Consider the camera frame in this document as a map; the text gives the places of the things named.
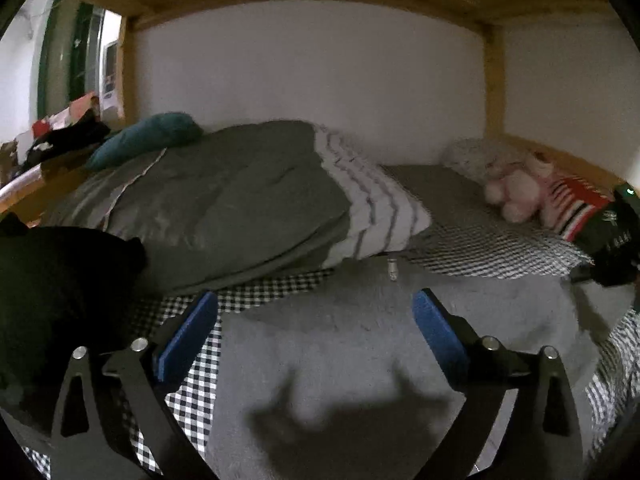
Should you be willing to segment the white speckled pillow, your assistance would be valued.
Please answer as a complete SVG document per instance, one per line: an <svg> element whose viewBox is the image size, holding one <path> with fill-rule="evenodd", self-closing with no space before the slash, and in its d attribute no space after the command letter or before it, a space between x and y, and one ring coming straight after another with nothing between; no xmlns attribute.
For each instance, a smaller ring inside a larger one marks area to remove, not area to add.
<svg viewBox="0 0 640 480"><path fill-rule="evenodd" d="M444 149L439 163L462 177L484 184L496 169L517 162L522 156L522 151L497 140L461 139Z"/></svg>

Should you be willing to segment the red white striped cloth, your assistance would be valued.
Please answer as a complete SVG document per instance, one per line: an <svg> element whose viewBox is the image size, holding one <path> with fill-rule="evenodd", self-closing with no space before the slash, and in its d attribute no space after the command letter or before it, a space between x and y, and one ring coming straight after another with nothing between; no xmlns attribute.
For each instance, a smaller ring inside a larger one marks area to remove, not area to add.
<svg viewBox="0 0 640 480"><path fill-rule="evenodd" d="M542 225L572 242L586 223L611 203L611 197L574 174L555 174L540 212Z"/></svg>

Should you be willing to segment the clutter of clothes on desk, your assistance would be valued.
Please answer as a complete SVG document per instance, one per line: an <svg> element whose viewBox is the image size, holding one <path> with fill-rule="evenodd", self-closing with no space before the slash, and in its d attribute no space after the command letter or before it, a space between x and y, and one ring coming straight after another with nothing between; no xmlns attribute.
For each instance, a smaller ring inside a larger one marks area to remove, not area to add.
<svg viewBox="0 0 640 480"><path fill-rule="evenodd" d="M1 166L2 185L47 160L95 148L106 139L111 129L102 120L99 97L90 92L81 99L85 101L81 107L84 112L76 122L61 129L49 128L32 141L32 145L26 151L24 162L14 162L10 158L9 165Z"/></svg>

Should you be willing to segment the grey checked pillow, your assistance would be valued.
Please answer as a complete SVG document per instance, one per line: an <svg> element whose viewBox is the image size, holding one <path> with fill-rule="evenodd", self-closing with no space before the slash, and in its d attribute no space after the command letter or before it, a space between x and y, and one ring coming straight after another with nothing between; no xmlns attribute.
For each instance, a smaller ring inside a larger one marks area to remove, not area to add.
<svg viewBox="0 0 640 480"><path fill-rule="evenodd" d="M431 225L400 254L426 270L467 278L562 278L590 263L574 244L536 220L506 222L485 203L483 188L454 170L440 165L385 170L431 214Z"/></svg>

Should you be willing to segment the pink plush toy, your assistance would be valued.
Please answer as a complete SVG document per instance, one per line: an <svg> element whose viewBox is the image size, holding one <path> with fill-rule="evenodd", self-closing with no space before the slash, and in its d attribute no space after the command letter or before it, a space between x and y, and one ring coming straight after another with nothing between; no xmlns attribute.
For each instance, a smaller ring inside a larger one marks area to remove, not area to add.
<svg viewBox="0 0 640 480"><path fill-rule="evenodd" d="M499 208L507 222L524 223L544 210L553 175L553 162L541 152L495 165L484 186L486 203Z"/></svg>

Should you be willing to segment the stack of dark folded clothes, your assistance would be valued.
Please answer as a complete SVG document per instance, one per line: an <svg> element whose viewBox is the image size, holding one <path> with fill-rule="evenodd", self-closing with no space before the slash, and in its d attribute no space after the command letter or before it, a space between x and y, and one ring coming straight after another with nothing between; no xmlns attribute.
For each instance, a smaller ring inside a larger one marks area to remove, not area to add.
<svg viewBox="0 0 640 480"><path fill-rule="evenodd" d="M1 219L1 406L50 432L73 350L122 348L144 291L142 241Z"/></svg>

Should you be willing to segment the teal pillow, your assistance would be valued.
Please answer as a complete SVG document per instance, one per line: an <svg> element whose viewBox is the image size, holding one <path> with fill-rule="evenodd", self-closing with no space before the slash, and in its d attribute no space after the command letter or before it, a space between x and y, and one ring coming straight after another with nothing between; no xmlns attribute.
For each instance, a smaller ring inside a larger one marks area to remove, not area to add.
<svg viewBox="0 0 640 480"><path fill-rule="evenodd" d="M170 112L150 116L123 128L97 148L88 162L89 171L119 166L142 154L175 148L197 141L204 130L186 113Z"/></svg>

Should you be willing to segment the dark grey striped duvet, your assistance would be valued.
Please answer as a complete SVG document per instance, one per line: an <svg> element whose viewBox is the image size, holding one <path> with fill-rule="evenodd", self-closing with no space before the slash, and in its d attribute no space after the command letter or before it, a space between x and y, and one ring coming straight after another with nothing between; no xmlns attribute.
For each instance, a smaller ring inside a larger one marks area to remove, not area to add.
<svg viewBox="0 0 640 480"><path fill-rule="evenodd" d="M401 252L431 215L340 132L240 125L93 174L44 217L141 240L167 296Z"/></svg>

